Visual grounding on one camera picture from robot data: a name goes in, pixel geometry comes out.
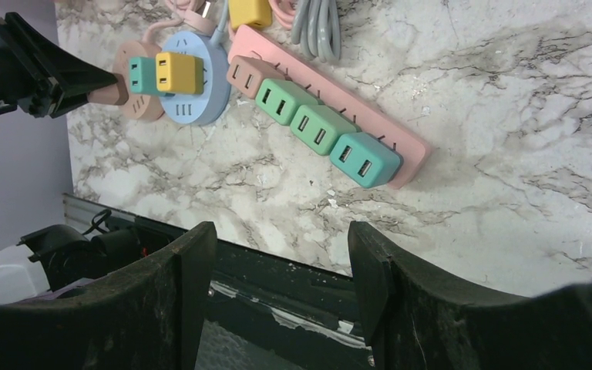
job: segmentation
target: white wall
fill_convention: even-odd
[[[0,17],[18,12],[57,43],[51,0],[0,0]],[[0,250],[19,237],[63,224],[62,193],[72,192],[66,119],[0,116]]]

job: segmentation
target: yellow plug adapter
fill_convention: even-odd
[[[155,55],[157,89],[162,93],[203,93],[203,60],[193,55],[159,52]]]
[[[273,17],[268,0],[230,0],[230,27],[237,31],[240,25],[263,29],[271,25]]]

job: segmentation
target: gray cable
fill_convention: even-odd
[[[336,63],[341,58],[341,26],[336,0],[300,0],[291,26],[291,42],[310,59]]]
[[[228,16],[230,10],[228,8],[228,0],[224,0],[224,6],[221,8],[221,17],[219,18],[219,24],[214,30],[212,37],[210,38],[210,44],[219,45],[224,41],[224,35],[226,33],[226,24],[228,23]]]

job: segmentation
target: blue round power strip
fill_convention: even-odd
[[[216,121],[230,98],[230,84],[226,80],[229,65],[225,50],[219,45],[212,45],[207,36],[181,31],[164,43],[162,51],[201,58],[204,83],[200,95],[161,96],[164,112],[183,125],[207,125]]]

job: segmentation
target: marble surface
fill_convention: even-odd
[[[315,65],[436,148],[412,183],[358,188],[234,91],[205,127],[69,114],[76,195],[182,227],[213,220],[225,240],[342,273],[348,222],[366,220],[491,288],[592,281],[592,1],[338,6],[344,59]],[[168,16],[154,0],[57,9],[61,46],[104,68]]]

